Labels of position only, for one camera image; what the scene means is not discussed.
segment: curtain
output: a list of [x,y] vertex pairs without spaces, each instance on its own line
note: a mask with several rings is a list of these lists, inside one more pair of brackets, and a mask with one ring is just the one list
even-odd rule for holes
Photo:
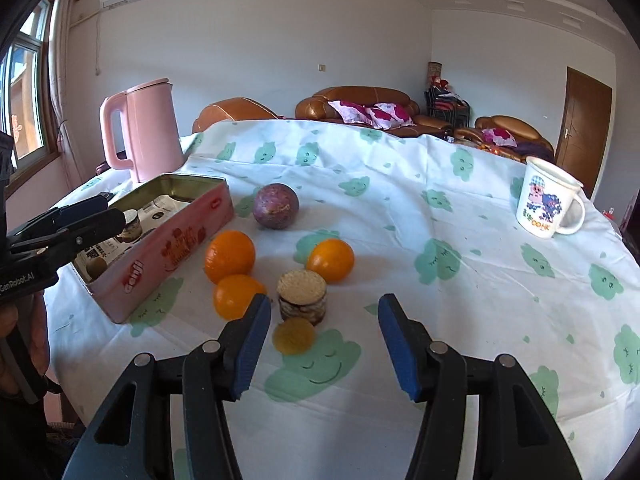
[[80,186],[85,175],[82,161],[76,156],[78,149],[70,133],[65,117],[66,105],[66,39],[69,34],[71,7],[78,0],[55,0],[49,32],[49,89],[56,124],[58,126],[58,151],[62,158],[66,184],[69,190]]

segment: window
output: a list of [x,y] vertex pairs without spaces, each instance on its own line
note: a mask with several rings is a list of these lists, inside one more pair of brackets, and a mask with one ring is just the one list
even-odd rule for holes
[[50,4],[42,0],[20,28],[0,64],[0,130],[14,138],[12,162],[17,176],[53,151],[44,127],[43,42]]

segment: white mug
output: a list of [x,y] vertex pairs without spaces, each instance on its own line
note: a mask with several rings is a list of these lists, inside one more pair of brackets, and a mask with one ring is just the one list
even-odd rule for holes
[[[582,183],[557,166],[537,158],[527,157],[516,218],[522,227],[539,238],[551,238],[554,233],[572,235],[584,223],[584,202],[578,196]],[[561,226],[562,219],[573,202],[580,206],[578,221]]]

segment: red logo on tin box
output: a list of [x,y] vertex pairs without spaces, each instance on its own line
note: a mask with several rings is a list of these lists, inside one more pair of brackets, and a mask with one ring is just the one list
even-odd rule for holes
[[167,240],[160,251],[165,259],[164,270],[167,272],[175,270],[180,262],[191,254],[191,250],[202,243],[207,237],[207,230],[203,226],[194,235],[193,227],[187,227],[184,231],[176,228],[172,231],[172,235],[173,239]]
[[140,279],[142,279],[142,272],[144,270],[144,267],[145,266],[139,260],[133,262],[129,275],[126,276],[122,281],[125,294],[129,294],[133,290],[133,287],[135,287]]

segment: screw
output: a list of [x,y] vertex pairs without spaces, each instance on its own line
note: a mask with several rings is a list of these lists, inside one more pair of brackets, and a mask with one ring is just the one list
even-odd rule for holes
[[220,350],[220,343],[217,342],[215,339],[207,341],[204,343],[204,345],[202,345],[202,351],[205,354],[213,354],[218,350]]
[[449,347],[443,341],[434,341],[429,345],[429,350],[434,354],[446,354]]
[[136,366],[147,366],[151,362],[151,356],[147,353],[138,354],[133,359],[133,364]]
[[498,357],[498,361],[505,368],[513,368],[516,365],[516,359],[509,354],[502,354]]

